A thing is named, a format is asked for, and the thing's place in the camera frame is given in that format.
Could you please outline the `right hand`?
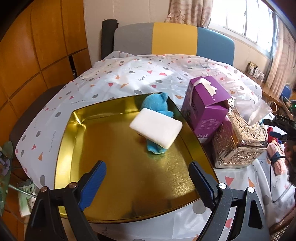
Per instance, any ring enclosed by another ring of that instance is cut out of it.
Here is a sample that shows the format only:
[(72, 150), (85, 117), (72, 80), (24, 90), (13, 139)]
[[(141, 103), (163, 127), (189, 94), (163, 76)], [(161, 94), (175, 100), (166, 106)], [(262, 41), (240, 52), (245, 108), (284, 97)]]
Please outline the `right hand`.
[(285, 159), (288, 168), (288, 181), (295, 186), (295, 142), (288, 140), (284, 144)]

